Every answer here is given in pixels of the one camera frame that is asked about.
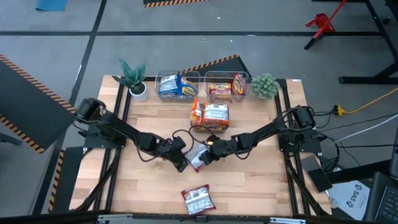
blue object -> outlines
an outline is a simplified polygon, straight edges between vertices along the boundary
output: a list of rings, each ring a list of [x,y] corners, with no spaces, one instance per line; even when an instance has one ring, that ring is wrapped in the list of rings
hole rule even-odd
[[[38,0],[36,10],[41,11],[64,11],[67,0]]]

clear plastic bin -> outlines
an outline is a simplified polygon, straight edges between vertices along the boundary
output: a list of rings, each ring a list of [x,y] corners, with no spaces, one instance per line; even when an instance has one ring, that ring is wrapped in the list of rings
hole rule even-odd
[[[186,78],[188,81],[193,83],[193,87],[197,90],[197,94],[195,96],[184,95],[182,93],[166,93],[160,94],[160,80],[164,77],[170,75],[180,75],[181,77]],[[183,100],[183,101],[193,101],[195,97],[198,95],[201,87],[200,74],[198,72],[188,72],[188,71],[166,71],[161,70],[156,75],[155,79],[155,91],[161,100]]]
[[[212,83],[230,83],[231,86],[234,82],[235,76],[237,74],[241,74],[244,82],[246,82],[246,88],[244,89],[244,93],[239,95],[231,90],[230,95],[211,95],[210,85]],[[219,72],[219,71],[209,71],[205,74],[205,90],[207,94],[207,100],[209,102],[240,102],[246,96],[249,95],[249,84],[250,84],[250,76],[246,72]]]

wire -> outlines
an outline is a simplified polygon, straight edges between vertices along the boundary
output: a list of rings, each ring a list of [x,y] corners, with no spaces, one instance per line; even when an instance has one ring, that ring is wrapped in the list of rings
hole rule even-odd
[[[398,144],[383,144],[383,145],[373,145],[373,146],[345,146],[345,148],[354,148],[354,147],[388,147],[388,146],[398,146]]]
[[[173,134],[172,134],[172,137],[175,138],[175,137],[174,137],[174,134],[175,134],[175,133],[178,133],[178,132],[181,132],[181,131],[183,131],[183,132],[185,132],[185,133],[188,133],[189,136],[191,136],[191,138],[192,138],[192,145],[191,145],[191,148],[190,148],[188,151],[184,152],[184,154],[187,154],[188,152],[190,152],[190,151],[193,149],[193,144],[194,144],[195,142],[193,141],[193,136],[192,136],[192,134],[191,134],[189,131],[184,130],[184,129],[179,129],[179,130],[174,131]]]
[[[75,123],[73,123],[73,125],[74,125],[75,128],[77,128],[77,129],[79,129],[79,130],[81,130],[81,131],[87,131],[87,130],[85,130],[85,129],[79,127],[79,126],[77,126]]]
[[[387,119],[387,120],[385,120],[385,121],[383,121],[383,122],[381,122],[381,123],[379,123],[379,124],[377,124],[377,125],[374,125],[374,126],[372,126],[372,127],[370,127],[370,128],[366,128],[366,129],[364,129],[364,130],[362,130],[362,131],[358,131],[358,132],[356,132],[356,133],[354,133],[354,134],[350,134],[349,136],[343,137],[343,138],[337,140],[336,142],[340,142],[340,141],[342,141],[342,140],[344,140],[344,139],[348,139],[348,138],[353,137],[353,136],[355,136],[355,135],[357,135],[357,134],[361,134],[361,133],[364,133],[364,132],[366,132],[366,131],[369,131],[369,130],[371,130],[371,129],[373,129],[373,128],[376,128],[376,127],[378,127],[378,126],[380,126],[380,125],[382,125],[382,124],[385,124],[385,123],[387,123],[387,122],[393,120],[393,119],[396,118],[396,117],[398,117],[398,114],[396,114],[396,115],[393,116],[392,118],[389,118],[389,119]]]
[[[150,159],[145,160],[144,158],[142,158],[141,153],[140,153],[138,147],[136,147],[136,148],[137,148],[138,156],[139,156],[139,158],[140,158],[140,160],[141,160],[142,162],[150,162],[150,161],[153,161],[154,159],[156,159],[156,158],[158,158],[158,157],[161,156],[161,154],[160,154],[160,155],[157,155],[157,156],[154,156],[154,157],[152,157],[152,158],[150,158]]]
[[[375,120],[378,120],[378,119],[381,119],[381,118],[388,118],[388,117],[394,116],[396,114],[398,114],[398,113],[393,113],[393,114],[390,114],[390,115],[380,116],[378,118],[373,118],[373,119],[369,119],[369,120],[365,120],[365,121],[361,121],[361,122],[355,122],[355,123],[352,123],[352,124],[345,124],[345,125],[341,125],[341,126],[338,126],[338,127],[335,127],[335,128],[330,128],[330,129],[323,130],[322,132],[330,131],[330,130],[334,130],[334,129],[338,129],[338,128],[343,128],[343,127],[348,127],[348,126],[352,126],[352,125],[355,125],[355,124],[362,124],[362,123],[369,122],[369,121],[375,121]]]
[[[349,156],[351,156],[354,160],[355,160],[355,162],[358,164],[358,166],[361,166],[361,164],[359,164],[359,162],[358,162],[358,160],[356,160],[355,159],[355,157],[352,155],[352,154],[350,154],[345,148],[347,148],[347,147],[344,147],[343,146],[343,144],[340,142],[340,144],[341,144],[341,147],[343,148],[343,150],[349,155]]]
[[[293,152],[293,154],[288,155],[287,157],[294,157],[299,152],[300,152],[300,144],[297,144],[296,150]]]
[[[330,117],[331,117],[331,112],[330,112],[330,114],[329,114],[328,121],[326,122],[326,124],[324,124],[324,125],[322,125],[322,126],[320,126],[320,127],[317,127],[317,128],[324,128],[324,127],[326,127],[326,126],[329,124],[329,122],[330,122]]]
[[[369,106],[369,105],[375,103],[376,101],[381,100],[381,99],[383,99],[384,97],[393,94],[393,92],[395,92],[395,91],[397,91],[397,90],[398,90],[398,88],[395,88],[395,89],[393,89],[392,91],[390,91],[389,93],[386,93],[386,94],[380,96],[379,98],[377,98],[377,99],[375,99],[375,100],[372,100],[372,101],[370,101],[369,103],[366,103],[365,105],[361,106],[360,108],[358,108],[358,109],[356,109],[356,110],[353,110],[353,111],[346,111],[346,110],[344,110],[344,109],[342,108],[342,109],[341,109],[341,112],[342,112],[343,114],[353,114],[353,113],[356,113],[356,112],[362,110],[363,108],[365,108],[365,107],[367,107],[367,106]]]
[[[312,116],[325,116],[325,115],[329,115],[332,112],[334,112],[334,109],[331,110],[331,111],[318,111],[318,112],[315,112],[311,106],[308,106],[307,108],[309,108],[312,111]]]
[[[326,161],[321,161],[321,164],[324,164],[324,163],[326,163],[326,162],[330,162],[330,163],[323,169],[323,171],[324,171],[324,172],[332,172],[332,171],[337,167],[337,165],[338,165],[338,161],[339,161],[339,159],[340,159],[340,149],[339,149],[337,143],[335,142],[335,139],[333,139],[333,138],[327,136],[326,134],[324,134],[324,133],[322,133],[322,132],[320,132],[320,131],[317,131],[317,132],[318,132],[319,134],[322,134],[324,137],[330,139],[330,140],[335,144],[337,156],[334,157],[334,158],[328,159],[328,160],[326,160]]]
[[[235,149],[233,149],[234,155],[235,155],[238,159],[241,159],[241,160],[247,159],[247,158],[250,156],[250,152],[251,152],[251,150],[252,150],[253,142],[254,142],[254,138],[253,138],[253,140],[252,140],[251,143],[250,143],[249,152],[246,154],[245,157],[240,157],[240,156],[238,155],[238,153],[235,151]]]

striped hazard tape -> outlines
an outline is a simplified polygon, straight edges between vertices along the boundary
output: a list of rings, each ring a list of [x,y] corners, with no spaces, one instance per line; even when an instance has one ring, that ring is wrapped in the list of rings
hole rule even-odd
[[[144,4],[144,7],[157,7],[157,6],[171,6],[176,4],[186,4],[195,2],[204,2],[209,0],[171,0],[171,1],[158,1]]]
[[[6,127],[9,128],[11,131],[16,133],[24,142],[26,142],[26,144],[32,147],[36,152],[38,153],[44,152],[44,149],[42,147],[40,147],[33,140],[31,140],[30,137],[26,136],[26,134],[24,134],[20,129],[18,129],[14,124],[12,124],[11,121],[7,120],[6,117],[1,114],[0,114],[0,122],[6,125]]]
[[[54,210],[55,195],[57,194],[58,183],[60,181],[60,175],[61,175],[62,162],[63,162],[64,155],[65,155],[65,151],[61,150],[60,156],[58,157],[57,166],[55,167],[54,183],[52,184],[50,202],[49,202],[49,207],[47,209],[47,211],[49,213],[52,213],[52,211]]]
[[[231,55],[231,56],[229,56],[229,57],[220,58],[220,59],[214,60],[214,61],[212,61],[212,62],[204,63],[203,65],[198,65],[198,66],[194,66],[194,67],[192,67],[192,68],[188,68],[188,69],[186,69],[186,70],[183,70],[183,72],[185,72],[185,71],[187,71],[187,72],[189,72],[189,71],[196,71],[196,70],[199,70],[199,69],[201,69],[201,68],[205,68],[205,67],[208,67],[208,66],[210,66],[210,65],[215,65],[215,64],[217,64],[217,63],[224,62],[224,61],[227,61],[227,60],[231,60],[231,59],[234,59],[234,58],[239,58],[239,55]]]
[[[66,110],[74,114],[77,109],[66,102],[63,98],[55,94],[52,90],[48,89],[45,85],[41,82],[30,76],[27,72],[23,69],[19,68],[16,64],[12,63],[8,58],[3,55],[0,55],[0,61],[5,63],[8,67],[12,68],[16,73],[20,76],[24,77],[28,82],[38,88],[40,91],[51,97],[54,101],[62,105]],[[43,153],[45,150],[36,144],[30,137],[28,137],[25,133],[23,133],[17,126],[12,124],[5,116],[0,114],[0,121],[5,124],[11,131],[16,133],[24,142],[26,142],[30,147],[32,147],[36,152]]]

red stand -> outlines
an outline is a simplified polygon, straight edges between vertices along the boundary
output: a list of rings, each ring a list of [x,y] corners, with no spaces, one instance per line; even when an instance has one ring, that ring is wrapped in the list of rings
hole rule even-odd
[[[325,26],[325,32],[334,32],[335,28],[331,25],[329,22],[328,16],[325,13],[317,14],[315,16],[315,19],[309,23],[307,23],[305,26],[310,27],[313,24],[316,24],[319,29]]]
[[[306,24],[306,27],[310,27],[312,24],[316,24],[319,27],[319,30],[315,35],[312,37],[310,42],[304,47],[304,50],[308,50],[318,39],[321,39],[323,36],[324,32],[335,32],[335,28],[331,25],[331,20],[335,17],[337,12],[343,7],[344,3],[347,0],[342,0],[340,5],[337,7],[337,9],[334,11],[334,13],[331,15],[330,19],[328,19],[328,16],[324,13],[317,14],[315,16],[315,19],[308,24]]]

